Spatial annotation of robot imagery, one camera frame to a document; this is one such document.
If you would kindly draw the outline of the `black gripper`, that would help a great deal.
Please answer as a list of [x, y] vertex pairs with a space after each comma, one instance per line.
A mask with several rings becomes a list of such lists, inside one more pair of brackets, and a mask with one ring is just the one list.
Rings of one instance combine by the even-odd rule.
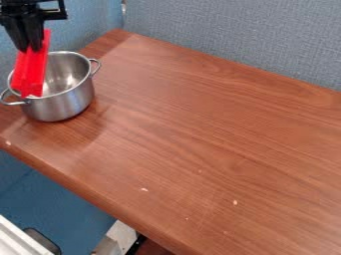
[[[55, 2], [58, 7], [44, 9], [42, 4], [47, 2]], [[16, 49], [22, 52], [27, 51], [28, 41], [35, 52], [42, 49], [44, 22], [67, 18], [64, 0], [0, 0], [0, 24], [6, 28]]]

